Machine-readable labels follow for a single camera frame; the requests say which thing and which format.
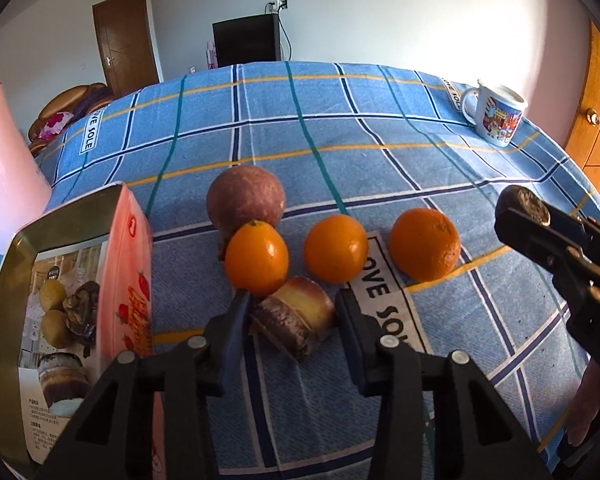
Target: bedsheet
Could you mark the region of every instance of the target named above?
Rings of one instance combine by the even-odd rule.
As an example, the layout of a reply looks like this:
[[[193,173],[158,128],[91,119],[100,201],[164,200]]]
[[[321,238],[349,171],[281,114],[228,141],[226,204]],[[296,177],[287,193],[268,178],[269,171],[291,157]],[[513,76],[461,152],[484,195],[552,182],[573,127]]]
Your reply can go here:
[[[384,257],[382,240],[402,211],[439,209],[460,233],[458,268],[418,284],[386,262],[392,287],[414,308],[412,342],[435,354],[467,350],[538,444],[573,396],[586,354],[568,337],[568,311],[548,274],[496,238],[494,204],[516,183],[600,221],[600,197],[528,120],[506,148],[479,138],[459,112],[465,88],[386,66],[232,66],[118,99],[96,131],[87,135],[90,118],[79,121],[38,161],[53,187],[49,208],[117,180],[133,190],[155,232],[157,351],[231,299],[205,211],[208,186],[231,165],[260,165],[285,187],[279,231],[291,276],[306,273],[304,236],[329,214],[360,220]],[[326,290],[333,297],[336,287]],[[366,478],[379,399],[352,386],[337,333],[300,365],[250,336],[239,376],[209,409],[224,478]],[[424,417],[423,478],[432,478],[430,399]],[[542,443],[549,466],[560,436]]]

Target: mug handle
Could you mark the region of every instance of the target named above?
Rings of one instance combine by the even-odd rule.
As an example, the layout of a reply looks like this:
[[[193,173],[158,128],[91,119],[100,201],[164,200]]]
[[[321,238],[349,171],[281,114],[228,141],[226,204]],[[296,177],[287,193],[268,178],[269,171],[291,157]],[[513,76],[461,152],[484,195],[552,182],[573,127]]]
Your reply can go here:
[[[469,115],[466,110],[464,109],[464,105],[466,103],[466,99],[471,95],[471,94],[476,94],[478,95],[478,90],[479,88],[467,88],[464,92],[462,92],[462,97],[460,98],[460,110],[462,112],[462,115],[464,115],[464,118],[469,121],[473,126],[475,126],[475,120],[473,117],[471,117],[471,115]]]

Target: door handle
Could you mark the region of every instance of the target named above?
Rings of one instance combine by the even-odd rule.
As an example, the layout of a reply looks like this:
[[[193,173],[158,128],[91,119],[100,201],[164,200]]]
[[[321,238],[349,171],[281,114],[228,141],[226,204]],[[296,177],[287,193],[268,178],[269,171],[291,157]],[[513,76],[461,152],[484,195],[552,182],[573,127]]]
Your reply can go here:
[[[587,121],[589,121],[589,124],[592,126],[600,126],[600,116],[593,108],[587,110]]]

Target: colorful mug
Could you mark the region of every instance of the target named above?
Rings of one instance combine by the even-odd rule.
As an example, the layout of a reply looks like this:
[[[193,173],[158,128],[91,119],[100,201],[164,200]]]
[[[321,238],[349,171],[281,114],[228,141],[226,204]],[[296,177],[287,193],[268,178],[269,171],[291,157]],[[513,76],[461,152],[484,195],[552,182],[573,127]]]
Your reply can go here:
[[[466,111],[466,99],[478,95],[475,115]],[[460,107],[466,120],[475,126],[483,139],[496,146],[506,146],[516,132],[522,112],[528,103],[523,97],[504,85],[487,85],[478,79],[478,88],[468,88],[462,93]]]

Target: pink bottle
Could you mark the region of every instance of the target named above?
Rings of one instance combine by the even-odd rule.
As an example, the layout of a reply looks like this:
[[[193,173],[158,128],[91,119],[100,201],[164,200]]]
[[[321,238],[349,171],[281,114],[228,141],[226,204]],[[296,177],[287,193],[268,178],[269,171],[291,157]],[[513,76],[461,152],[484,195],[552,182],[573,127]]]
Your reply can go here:
[[[37,219],[51,187],[16,127],[0,83],[0,254],[21,227]]]

